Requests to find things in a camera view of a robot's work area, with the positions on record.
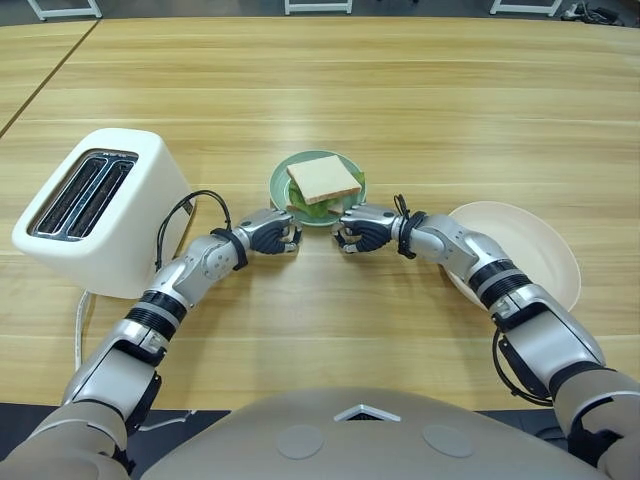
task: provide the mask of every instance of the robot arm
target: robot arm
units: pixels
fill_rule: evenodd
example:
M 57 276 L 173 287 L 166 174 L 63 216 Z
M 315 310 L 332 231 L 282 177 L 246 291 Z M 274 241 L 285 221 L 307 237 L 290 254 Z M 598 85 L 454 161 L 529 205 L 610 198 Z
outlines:
M 233 230 L 196 238 L 159 270 L 129 310 L 75 373 L 62 406 L 0 463 L 0 478 L 128 479 L 127 435 L 147 416 L 161 385 L 155 367 L 187 312 L 233 270 L 249 250 L 296 250 L 301 229 L 291 214 L 260 210 Z
M 498 346 L 526 395 L 552 398 L 570 452 L 614 479 L 638 478 L 638 382 L 606 368 L 593 336 L 493 239 L 447 215 L 409 216 L 406 209 L 396 214 L 367 204 L 345 212 L 333 234 L 347 253 L 396 240 L 399 253 L 423 257 L 460 277 L 487 307 Z

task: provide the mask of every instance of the white plate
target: white plate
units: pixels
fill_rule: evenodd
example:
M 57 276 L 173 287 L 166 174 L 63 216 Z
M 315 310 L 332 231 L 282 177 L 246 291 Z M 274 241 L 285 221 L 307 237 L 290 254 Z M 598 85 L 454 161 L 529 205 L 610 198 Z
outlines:
M 549 224 L 530 212 L 499 202 L 474 202 L 449 214 L 470 230 L 496 240 L 532 282 L 544 287 L 567 310 L 580 297 L 580 269 L 569 245 Z M 485 308 L 462 280 L 447 271 L 462 294 Z

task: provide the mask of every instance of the floor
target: floor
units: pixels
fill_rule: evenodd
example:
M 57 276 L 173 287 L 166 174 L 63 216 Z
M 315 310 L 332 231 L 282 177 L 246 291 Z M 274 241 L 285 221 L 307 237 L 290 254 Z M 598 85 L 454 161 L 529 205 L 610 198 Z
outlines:
M 564 0 L 553 20 L 577 0 Z M 356 16 L 419 17 L 489 17 L 493 0 L 354 0 Z M 539 0 L 541 5 L 551 0 Z M 42 8 L 83 7 L 84 0 L 39 0 Z M 284 15 L 283 0 L 97 0 L 104 18 L 132 17 L 264 17 Z M 513 4 L 531 4 L 535 0 L 511 0 Z M 635 0 L 592 0 L 592 7 L 605 7 L 620 14 L 627 26 L 636 24 L 638 5 Z M 342 13 L 297 15 L 343 15 Z M 545 15 L 500 13 L 500 18 L 549 19 Z M 48 21 L 69 21 L 51 19 Z M 0 26 L 38 23 L 26 0 L 0 0 Z

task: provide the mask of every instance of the circular button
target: circular button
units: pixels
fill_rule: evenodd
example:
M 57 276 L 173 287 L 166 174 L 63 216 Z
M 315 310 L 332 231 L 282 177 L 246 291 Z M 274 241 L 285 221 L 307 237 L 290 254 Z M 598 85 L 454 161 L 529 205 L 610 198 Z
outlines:
M 312 457 L 324 445 L 320 429 L 311 425 L 294 425 L 280 432 L 277 439 L 278 451 L 291 460 Z
M 474 452 L 473 444 L 464 433 L 446 425 L 427 425 L 422 437 L 431 448 L 449 457 L 466 458 Z

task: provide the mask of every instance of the green plate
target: green plate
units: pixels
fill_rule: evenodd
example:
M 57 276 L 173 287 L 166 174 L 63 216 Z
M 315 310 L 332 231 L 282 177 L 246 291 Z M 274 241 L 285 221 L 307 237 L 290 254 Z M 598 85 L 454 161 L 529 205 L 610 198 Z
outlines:
M 271 195 L 271 201 L 273 204 L 281 210 L 286 210 L 287 204 L 289 203 L 289 183 L 291 182 L 291 177 L 289 177 L 289 174 L 287 173 L 287 166 L 294 163 L 306 162 L 307 160 L 315 160 L 316 158 L 329 157 L 331 155 L 337 155 L 340 160 L 342 160 L 344 166 L 347 167 L 347 170 L 351 173 L 358 173 L 362 171 L 358 165 L 339 153 L 328 152 L 326 150 L 307 150 L 305 152 L 296 153 L 280 163 L 271 174 L 271 178 L 269 179 L 269 194 Z M 342 199 L 345 210 L 347 208 L 351 208 L 357 203 L 364 202 L 366 195 L 367 183 L 365 181 L 360 193 L 348 195 Z M 328 227 L 336 223 L 340 218 L 339 215 L 334 215 L 332 213 L 318 218 L 307 215 L 305 212 L 294 211 L 291 213 L 303 225 L 313 227 Z

